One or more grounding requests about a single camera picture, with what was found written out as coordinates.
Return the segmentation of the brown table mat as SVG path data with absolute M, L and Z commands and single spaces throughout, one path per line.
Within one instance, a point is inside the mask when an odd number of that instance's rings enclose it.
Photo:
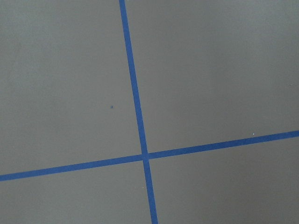
M 296 0 L 3 0 L 3 224 L 296 224 Z

